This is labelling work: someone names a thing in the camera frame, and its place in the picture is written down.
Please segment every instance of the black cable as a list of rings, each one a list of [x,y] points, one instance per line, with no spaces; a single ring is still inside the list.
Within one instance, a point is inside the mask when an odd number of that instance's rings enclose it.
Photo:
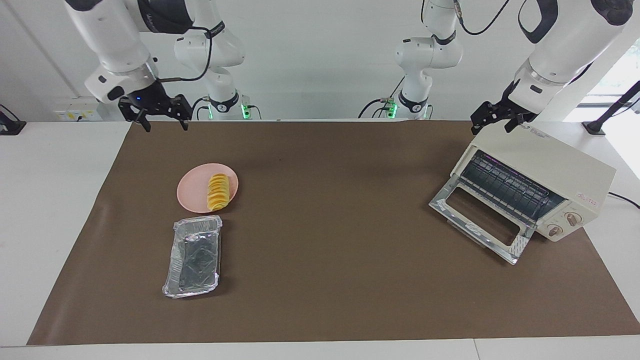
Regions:
[[[424,2],[425,0],[422,0],[422,11],[420,12],[420,21],[422,22],[422,25],[424,25]]]
[[[193,103],[193,107],[191,109],[196,110],[198,109],[198,104],[200,104],[200,101],[206,101],[206,96],[203,96],[201,98],[199,98],[198,100],[196,100],[196,102]]]
[[[378,118],[380,118],[382,116],[382,114],[384,113],[385,109],[387,109],[386,107],[381,107],[380,109],[377,109],[376,111],[373,112],[373,115],[371,116],[372,119],[374,119],[376,117],[376,114],[378,111],[380,111],[380,114],[378,115]]]
[[[633,108],[633,107],[638,103],[638,101],[640,101],[640,97],[638,97],[638,98],[636,99],[636,101],[634,101],[631,105],[629,105],[629,107],[628,107],[628,108],[626,108],[626,109],[622,110],[621,112],[619,112],[619,113],[617,113],[617,114],[615,114],[615,115],[611,115],[611,117],[616,117],[616,116],[618,116],[618,115],[622,115],[622,114],[626,113],[627,111],[629,111],[629,109]]]
[[[458,21],[460,22],[460,26],[462,26],[462,30],[464,30],[469,35],[476,36],[484,33],[485,31],[489,30],[490,27],[493,26],[493,23],[498,19],[498,17],[500,17],[500,14],[502,14],[502,11],[507,6],[507,4],[509,4],[510,1],[511,0],[506,0],[504,4],[502,4],[502,7],[498,11],[498,13],[495,14],[495,16],[493,17],[493,20],[491,20],[489,25],[487,25],[484,29],[482,29],[481,31],[478,31],[477,33],[474,33],[473,31],[469,31],[469,29],[467,29],[467,27],[465,26],[465,21],[463,20],[463,17],[462,17],[462,7],[460,6],[460,3],[458,2],[458,0],[454,0],[454,6],[456,7],[456,10],[457,10],[456,13],[458,14]]]
[[[260,120],[262,120],[262,113],[260,112],[260,108],[257,107],[256,105],[249,105],[247,106],[248,109],[256,109],[258,110],[258,116],[260,117]]]
[[[207,28],[201,28],[199,26],[192,26],[190,29],[192,29],[192,30],[202,30],[205,33],[209,33],[209,31],[210,31]],[[199,76],[197,76],[195,78],[187,78],[187,79],[186,78],[159,79],[159,81],[161,83],[171,83],[171,82],[174,82],[174,81],[198,81],[198,80],[202,79],[207,74],[207,71],[209,70],[209,65],[211,65],[212,49],[213,49],[213,37],[209,37],[209,55],[207,56],[207,65],[204,67],[204,71]]]
[[[5,109],[6,111],[8,111],[9,114],[11,114],[13,117],[15,117],[15,120],[20,121],[20,118],[18,118],[18,116],[16,116],[13,111],[9,110],[6,106],[0,104],[0,106],[2,107],[2,109]]]
[[[367,109],[368,109],[371,105],[375,104],[376,102],[384,102],[384,101],[383,101],[382,99],[376,99],[376,100],[371,101],[369,104],[367,104],[367,105],[364,107],[364,109],[362,109],[362,111],[361,111],[361,112],[360,112],[360,114],[358,115],[358,119],[361,119],[361,118],[362,118],[362,115],[364,114],[364,112],[365,112],[365,111],[367,111]]]
[[[638,208],[638,210],[640,210],[640,205],[639,205],[637,202],[635,202],[635,201],[633,201],[633,200],[631,200],[631,199],[628,199],[628,198],[626,198],[626,197],[624,197],[624,196],[622,196],[622,195],[618,195],[617,193],[609,193],[609,195],[611,195],[611,196],[615,196],[615,197],[617,197],[617,198],[619,198],[619,199],[622,199],[622,200],[624,200],[624,201],[627,201],[627,202],[629,202],[631,205],[633,205],[633,206],[637,207],[637,208]]]
[[[590,63],[589,65],[585,66],[584,69],[582,70],[582,72],[580,73],[580,75],[576,76],[573,80],[571,80],[569,85],[571,85],[574,82],[578,81],[584,74],[587,73],[587,71],[589,71],[589,69],[591,68],[592,65],[593,65],[593,63]]]
[[[431,113],[429,114],[429,120],[431,120],[431,117],[433,116],[433,110],[434,110],[434,108],[433,108],[433,105],[429,105],[429,106],[427,106],[427,107],[428,107],[428,108],[431,108]]]
[[[207,109],[208,110],[209,107],[208,106],[201,106],[196,110],[196,119],[198,119],[198,121],[200,121],[200,110],[202,110],[202,109]]]
[[[400,82],[398,83],[394,91],[391,93],[391,95],[389,95],[389,97],[393,97],[396,94],[396,91],[398,91],[398,89],[400,88],[400,85],[402,85],[402,82],[404,81],[405,77],[406,76],[403,76],[402,79],[400,79]]]

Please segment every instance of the brown mat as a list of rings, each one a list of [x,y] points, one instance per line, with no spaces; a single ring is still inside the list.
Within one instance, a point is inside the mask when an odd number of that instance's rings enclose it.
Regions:
[[[30,345],[640,334],[584,231],[517,266],[427,206],[466,122],[154,123],[129,131]],[[225,163],[221,282],[163,296],[180,178]]]

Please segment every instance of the toaster oven door handle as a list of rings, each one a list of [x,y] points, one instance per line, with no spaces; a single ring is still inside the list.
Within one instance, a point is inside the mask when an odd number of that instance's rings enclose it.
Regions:
[[[472,189],[461,184],[460,178],[454,175],[438,192],[429,205],[476,243],[484,247],[488,247],[507,262],[515,265],[520,259],[520,255],[522,255],[522,252],[531,239],[531,236],[536,232],[536,228],[520,224],[520,232],[516,235],[511,245],[507,246],[505,243],[493,236],[489,231],[483,229],[480,225],[473,223],[473,221],[469,220],[447,203],[447,199],[456,188],[461,188],[469,193],[474,193]]]

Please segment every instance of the aluminum foil tray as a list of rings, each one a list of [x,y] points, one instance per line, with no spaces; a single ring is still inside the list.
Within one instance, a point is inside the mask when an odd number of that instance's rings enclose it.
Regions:
[[[208,293],[220,278],[220,229],[217,215],[189,218],[173,225],[175,235],[163,293],[178,299]]]

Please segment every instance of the robotic arm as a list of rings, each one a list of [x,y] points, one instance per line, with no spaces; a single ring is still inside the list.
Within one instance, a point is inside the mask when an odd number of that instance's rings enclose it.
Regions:
[[[426,70],[455,67],[462,59],[452,0],[429,0],[423,8],[423,19],[433,36],[403,40],[396,49],[396,62],[405,74],[403,88],[394,99],[399,104],[398,117],[423,119],[433,84]]]
[[[221,111],[228,113],[238,103],[233,102],[237,94],[233,80],[221,67],[242,63],[244,50],[239,40],[225,29],[213,0],[65,1],[71,19],[100,61],[85,85],[101,102],[119,100],[118,107],[125,120],[140,123],[149,132],[151,126],[146,116],[166,115],[177,119],[186,130],[193,110],[182,94],[169,97],[162,82],[200,79],[161,81],[149,50],[140,40],[140,31],[182,35],[197,29],[199,36],[178,39],[175,46],[178,59],[199,72],[207,64],[214,67],[212,71],[207,69],[203,77],[211,102],[215,104],[219,99],[222,104],[216,109],[220,111],[223,105],[228,105],[227,111]]]
[[[536,48],[502,99],[484,102],[471,115],[474,134],[501,120],[509,120],[507,132],[533,121],[558,92],[589,69],[633,14],[633,0],[536,1],[541,20],[535,29],[522,24],[522,8],[518,15],[522,31]]]

